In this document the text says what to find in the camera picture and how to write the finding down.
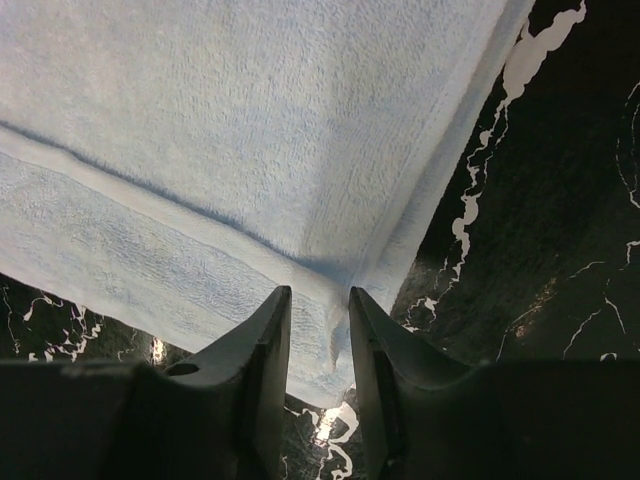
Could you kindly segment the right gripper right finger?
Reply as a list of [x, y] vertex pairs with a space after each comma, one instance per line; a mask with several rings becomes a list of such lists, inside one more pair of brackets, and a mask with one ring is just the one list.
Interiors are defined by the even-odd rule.
[[349, 295], [371, 479], [635, 479], [639, 365], [534, 360], [468, 366]]

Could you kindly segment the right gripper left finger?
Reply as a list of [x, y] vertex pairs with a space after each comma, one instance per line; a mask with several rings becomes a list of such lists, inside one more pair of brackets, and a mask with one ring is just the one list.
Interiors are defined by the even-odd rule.
[[273, 479], [279, 472], [292, 292], [159, 370], [5, 361], [5, 479]]

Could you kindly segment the light blue towel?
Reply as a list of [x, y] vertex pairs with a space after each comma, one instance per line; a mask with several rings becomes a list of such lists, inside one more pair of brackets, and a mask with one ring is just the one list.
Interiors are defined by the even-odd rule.
[[528, 1], [5, 1], [1, 270], [182, 349], [293, 292], [287, 390], [353, 384]]

